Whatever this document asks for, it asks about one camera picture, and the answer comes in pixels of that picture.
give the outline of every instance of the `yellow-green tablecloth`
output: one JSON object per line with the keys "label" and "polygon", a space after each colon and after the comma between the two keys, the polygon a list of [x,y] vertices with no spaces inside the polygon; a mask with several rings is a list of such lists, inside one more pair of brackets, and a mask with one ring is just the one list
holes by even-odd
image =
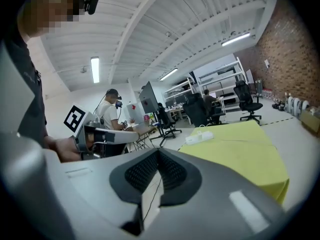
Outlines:
{"label": "yellow-green tablecloth", "polygon": [[289,186],[286,167],[271,140],[255,121],[195,128],[214,138],[183,145],[180,152],[233,169],[282,204]]}

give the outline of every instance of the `chair backrest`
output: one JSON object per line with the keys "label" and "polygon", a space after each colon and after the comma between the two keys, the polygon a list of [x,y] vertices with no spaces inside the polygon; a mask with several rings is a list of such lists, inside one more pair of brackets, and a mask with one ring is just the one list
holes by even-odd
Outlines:
{"label": "chair backrest", "polygon": [[186,103],[182,105],[182,108],[195,127],[199,127],[200,125],[206,126],[208,124],[205,102],[197,93],[188,95]]}
{"label": "chair backrest", "polygon": [[169,119],[164,107],[159,107],[158,117],[159,117],[158,118],[159,121],[162,120],[164,128],[169,128],[170,127],[170,119]]}
{"label": "chair backrest", "polygon": [[239,107],[241,108],[241,110],[246,110],[246,105],[253,103],[249,86],[245,81],[240,80],[235,82],[235,87],[233,88],[233,90],[238,96],[239,100],[244,101],[240,102]]}

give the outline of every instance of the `cardboard box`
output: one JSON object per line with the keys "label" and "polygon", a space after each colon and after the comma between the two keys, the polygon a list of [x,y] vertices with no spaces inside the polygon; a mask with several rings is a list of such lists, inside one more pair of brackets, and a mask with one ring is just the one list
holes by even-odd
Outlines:
{"label": "cardboard box", "polygon": [[320,118],[312,115],[309,110],[303,110],[300,120],[307,130],[320,138]]}

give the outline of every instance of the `man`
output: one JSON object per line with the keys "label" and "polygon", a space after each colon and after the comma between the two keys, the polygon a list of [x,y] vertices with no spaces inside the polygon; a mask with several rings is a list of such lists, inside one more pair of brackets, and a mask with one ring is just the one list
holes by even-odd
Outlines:
{"label": "man", "polygon": [[103,118],[104,125],[110,130],[123,130],[125,126],[118,123],[117,108],[113,104],[118,100],[118,91],[110,89],[106,92],[104,100],[97,107],[97,115]]}
{"label": "man", "polygon": [[72,21],[74,15],[84,13],[84,1],[27,0],[4,39],[12,62],[34,94],[18,132],[35,140],[43,148],[55,151],[61,162],[79,161],[81,157],[72,137],[53,139],[48,136],[41,74],[31,61],[27,41],[48,33],[60,22]]}
{"label": "man", "polygon": [[216,102],[217,99],[215,97],[210,96],[209,90],[205,89],[204,90],[204,97],[203,97],[205,106],[209,114],[214,114],[214,111],[212,111],[212,102]]}

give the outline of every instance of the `white floor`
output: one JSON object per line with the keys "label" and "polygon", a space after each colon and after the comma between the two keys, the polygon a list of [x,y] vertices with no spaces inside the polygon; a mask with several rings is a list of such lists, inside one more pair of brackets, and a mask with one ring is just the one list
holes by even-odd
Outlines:
{"label": "white floor", "polygon": [[[256,114],[262,116],[260,121],[261,128],[276,146],[290,178],[288,192],[283,204],[283,208],[287,211],[305,200],[314,184],[319,173],[320,140],[305,130],[301,122],[297,118],[293,118],[291,114],[273,109],[271,100],[259,99],[259,102],[263,104],[263,107]],[[227,112],[225,121],[227,123],[236,123],[239,122],[240,117],[246,115],[248,114],[243,114],[240,110]],[[186,119],[178,121],[176,128],[182,130],[182,133],[177,133],[175,139],[165,140],[163,143],[164,148],[178,150],[185,143],[185,138],[194,130],[194,126],[189,125]],[[161,139],[157,139],[153,141],[153,144],[158,146],[160,142]],[[157,173],[142,195],[143,217],[146,216],[151,204],[151,208],[144,220],[145,228],[148,228],[159,212],[160,196],[164,193],[162,181],[160,182],[160,180],[161,176]]]}

